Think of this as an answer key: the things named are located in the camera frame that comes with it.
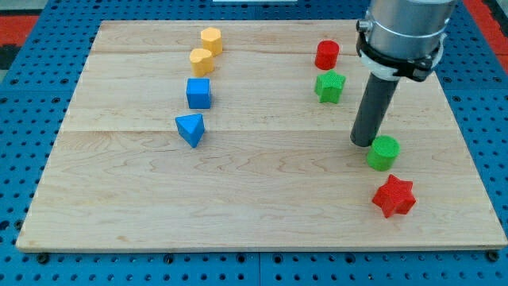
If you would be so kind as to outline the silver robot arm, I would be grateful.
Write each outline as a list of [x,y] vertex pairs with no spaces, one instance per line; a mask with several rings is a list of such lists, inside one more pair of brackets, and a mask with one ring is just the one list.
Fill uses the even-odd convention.
[[424,81],[444,54],[445,28],[456,0],[372,0],[356,23],[356,51],[386,81]]

